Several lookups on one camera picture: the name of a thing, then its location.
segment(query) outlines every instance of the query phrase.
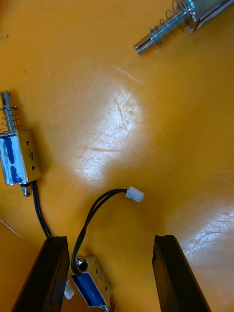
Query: coil spring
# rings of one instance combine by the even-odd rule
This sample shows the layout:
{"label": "coil spring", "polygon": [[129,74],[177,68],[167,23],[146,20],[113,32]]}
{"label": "coil spring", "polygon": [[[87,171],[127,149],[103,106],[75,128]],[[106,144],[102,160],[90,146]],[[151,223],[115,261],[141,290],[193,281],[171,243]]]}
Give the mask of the coil spring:
{"label": "coil spring", "polygon": [[[166,20],[161,19],[161,20],[159,21],[159,22],[160,22],[160,25],[159,25],[159,26],[156,25],[156,26],[155,26],[155,30],[160,31],[160,27],[161,27],[161,26],[167,25],[167,27],[169,28],[170,32],[171,32],[174,36],[176,36],[175,33],[174,33],[174,31],[173,31],[173,29],[170,28],[169,25],[166,24],[166,22],[167,22],[168,20],[170,20],[171,18],[173,18],[173,17],[175,17],[175,18],[177,19],[177,14],[183,10],[183,7],[182,7],[181,4],[183,4],[183,1],[173,0],[173,1],[172,1],[172,10],[169,10],[169,9],[166,10]],[[177,19],[177,22],[178,22],[178,26],[180,27],[180,29],[181,29],[182,31],[184,31],[184,29],[183,29],[183,27],[181,26],[181,24],[180,24],[180,22],[179,22],[178,19]]]}
{"label": "coil spring", "polygon": [[17,109],[18,108],[16,106],[1,108],[2,113],[4,114],[4,116],[2,117],[4,121],[1,123],[3,128],[0,129],[1,132],[9,132],[7,120],[13,122],[15,129],[19,130],[21,125],[18,125],[18,121],[20,119],[18,118],[18,114],[16,114]]}

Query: yellow surface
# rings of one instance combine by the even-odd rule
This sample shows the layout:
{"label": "yellow surface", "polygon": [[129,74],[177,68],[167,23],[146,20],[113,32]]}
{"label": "yellow surface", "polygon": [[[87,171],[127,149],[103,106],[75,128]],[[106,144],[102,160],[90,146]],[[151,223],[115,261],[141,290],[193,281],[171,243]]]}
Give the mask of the yellow surface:
{"label": "yellow surface", "polygon": [[[234,6],[139,57],[133,45],[170,0],[8,0],[0,15],[0,89],[32,128],[39,192],[70,253],[94,200],[117,195],[89,225],[121,312],[158,312],[154,235],[175,235],[213,312],[234,311]],[[40,249],[33,199],[0,175],[0,218]],[[79,310],[76,299],[63,311]]]}
{"label": "yellow surface", "polygon": [[10,311],[37,257],[37,251],[0,222],[1,311]]}

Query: white plastic connector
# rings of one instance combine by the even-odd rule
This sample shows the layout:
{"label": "white plastic connector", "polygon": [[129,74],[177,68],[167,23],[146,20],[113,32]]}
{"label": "white plastic connector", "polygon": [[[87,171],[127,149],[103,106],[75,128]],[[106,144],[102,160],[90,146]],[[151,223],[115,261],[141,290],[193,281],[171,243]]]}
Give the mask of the white plastic connector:
{"label": "white plastic connector", "polygon": [[69,281],[67,281],[66,286],[65,286],[64,296],[67,298],[67,300],[70,300],[70,299],[72,299],[74,294],[75,294],[74,289],[71,287]]}
{"label": "white plastic connector", "polygon": [[138,203],[144,199],[145,194],[131,186],[126,193],[127,198],[131,198]]}

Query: black wire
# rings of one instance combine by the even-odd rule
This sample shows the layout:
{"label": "black wire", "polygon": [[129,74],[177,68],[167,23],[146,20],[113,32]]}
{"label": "black wire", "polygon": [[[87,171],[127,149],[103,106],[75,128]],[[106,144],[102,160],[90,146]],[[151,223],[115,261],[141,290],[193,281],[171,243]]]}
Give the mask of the black wire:
{"label": "black wire", "polygon": [[38,192],[38,184],[37,184],[36,180],[31,182],[31,187],[32,187],[32,191],[33,191],[34,205],[35,205],[36,213],[38,216],[38,220],[39,220],[40,225],[41,225],[41,227],[45,233],[45,236],[51,237],[52,234],[51,234],[50,229],[48,228],[48,226],[45,222],[45,219],[44,219],[42,211],[41,211],[40,198],[39,198],[39,192]]}
{"label": "black wire", "polygon": [[92,220],[93,216],[95,215],[95,213],[98,211],[98,209],[108,200],[110,199],[112,196],[119,194],[119,193],[126,193],[127,190],[126,189],[114,189],[111,191],[106,192],[105,194],[101,195],[92,205],[88,216],[86,218],[85,224],[77,238],[74,250],[73,250],[73,254],[72,254],[72,261],[71,261],[71,268],[74,274],[76,275],[80,275],[79,270],[77,269],[76,266],[76,256],[77,253],[80,249],[80,246],[84,240],[85,234],[86,234],[86,230],[87,230],[87,226],[90,223],[90,221]]}

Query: orange table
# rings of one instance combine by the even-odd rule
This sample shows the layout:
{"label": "orange table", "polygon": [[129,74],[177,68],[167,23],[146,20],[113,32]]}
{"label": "orange table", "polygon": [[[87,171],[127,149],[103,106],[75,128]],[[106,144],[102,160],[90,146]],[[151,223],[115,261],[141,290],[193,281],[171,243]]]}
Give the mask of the orange table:
{"label": "orange table", "polygon": [[[117,195],[89,225],[121,312],[158,312],[154,235],[175,235],[213,312],[234,310],[234,6],[139,57],[133,45],[169,0],[8,0],[0,15],[0,89],[32,128],[39,192],[70,253],[94,200]],[[0,175],[0,218],[37,251],[33,199]],[[64,301],[76,311],[80,296]]]}

